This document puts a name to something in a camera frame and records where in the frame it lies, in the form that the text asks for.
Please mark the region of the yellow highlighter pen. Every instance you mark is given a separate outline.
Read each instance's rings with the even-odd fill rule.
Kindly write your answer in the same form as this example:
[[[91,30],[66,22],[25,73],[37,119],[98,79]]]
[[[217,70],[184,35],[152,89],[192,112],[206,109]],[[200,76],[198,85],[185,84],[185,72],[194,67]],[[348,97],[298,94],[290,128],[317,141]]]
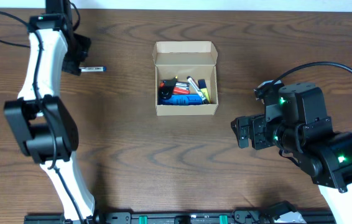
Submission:
[[[206,82],[205,82],[204,79],[198,80],[198,87],[201,90],[201,92],[204,94],[204,96],[205,96],[206,100],[208,101],[208,103],[210,104],[211,103],[210,96],[209,96],[209,92],[208,92],[208,89],[206,87]]]

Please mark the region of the red and black stapler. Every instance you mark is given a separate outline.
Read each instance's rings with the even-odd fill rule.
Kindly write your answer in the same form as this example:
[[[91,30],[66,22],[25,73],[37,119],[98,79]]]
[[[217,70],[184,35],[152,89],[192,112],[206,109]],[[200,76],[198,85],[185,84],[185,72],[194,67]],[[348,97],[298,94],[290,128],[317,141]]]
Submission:
[[[174,88],[173,95],[188,95],[188,94],[190,94],[189,84],[184,82],[177,82]]]

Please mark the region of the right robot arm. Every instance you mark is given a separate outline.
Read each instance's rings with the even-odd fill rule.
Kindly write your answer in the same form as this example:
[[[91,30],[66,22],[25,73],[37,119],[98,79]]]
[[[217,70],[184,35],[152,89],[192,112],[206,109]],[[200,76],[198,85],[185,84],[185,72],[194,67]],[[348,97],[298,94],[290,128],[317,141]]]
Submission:
[[[265,82],[254,91],[264,112],[231,122],[238,146],[277,147],[318,186],[335,221],[352,223],[352,132],[333,130],[322,90]]]

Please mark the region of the blue plastic case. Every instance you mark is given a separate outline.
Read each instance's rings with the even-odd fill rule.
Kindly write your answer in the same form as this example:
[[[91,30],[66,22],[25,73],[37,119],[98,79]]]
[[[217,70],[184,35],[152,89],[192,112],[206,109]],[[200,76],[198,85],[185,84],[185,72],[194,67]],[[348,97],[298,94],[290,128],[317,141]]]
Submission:
[[[203,102],[197,94],[189,95],[172,95],[169,99],[159,99],[160,105],[201,105]]]

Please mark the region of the brown cardboard box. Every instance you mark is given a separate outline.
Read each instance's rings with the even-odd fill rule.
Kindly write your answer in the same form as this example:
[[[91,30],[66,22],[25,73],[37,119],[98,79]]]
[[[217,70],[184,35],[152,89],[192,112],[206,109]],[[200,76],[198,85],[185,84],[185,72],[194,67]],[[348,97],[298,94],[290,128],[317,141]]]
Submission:
[[[155,108],[157,116],[214,115],[218,107],[216,61],[218,52],[210,41],[156,42],[152,52],[155,66]],[[177,77],[179,82],[204,80],[209,104],[164,105],[158,90],[164,80]]]

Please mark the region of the black whiteboard marker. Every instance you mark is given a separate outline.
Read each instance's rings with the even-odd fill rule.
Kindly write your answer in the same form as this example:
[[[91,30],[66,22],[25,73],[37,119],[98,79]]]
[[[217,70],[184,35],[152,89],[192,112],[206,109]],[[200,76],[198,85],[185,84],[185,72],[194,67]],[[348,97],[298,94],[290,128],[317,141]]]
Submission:
[[[204,95],[204,93],[199,89],[198,85],[195,83],[194,79],[191,76],[187,77],[187,81],[191,85],[191,87],[195,90],[198,96],[201,98],[203,104],[209,104],[208,98]]]

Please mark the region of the blue whiteboard marker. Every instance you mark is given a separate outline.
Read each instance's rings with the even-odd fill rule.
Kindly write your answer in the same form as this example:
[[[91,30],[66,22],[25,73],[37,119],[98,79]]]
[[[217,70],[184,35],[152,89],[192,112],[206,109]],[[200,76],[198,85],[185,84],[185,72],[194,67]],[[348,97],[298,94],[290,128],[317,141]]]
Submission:
[[[80,67],[81,72],[105,72],[106,67]]]

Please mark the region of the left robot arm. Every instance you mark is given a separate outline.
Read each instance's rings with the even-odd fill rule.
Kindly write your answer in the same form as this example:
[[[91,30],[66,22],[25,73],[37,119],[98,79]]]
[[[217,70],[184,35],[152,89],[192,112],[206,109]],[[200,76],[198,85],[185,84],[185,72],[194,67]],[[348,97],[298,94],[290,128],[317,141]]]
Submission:
[[[62,72],[80,75],[91,40],[75,33],[70,1],[46,1],[45,14],[27,24],[30,57],[22,90],[4,104],[21,152],[49,176],[64,210],[64,223],[97,223],[95,198],[76,159],[78,128],[60,99]]]

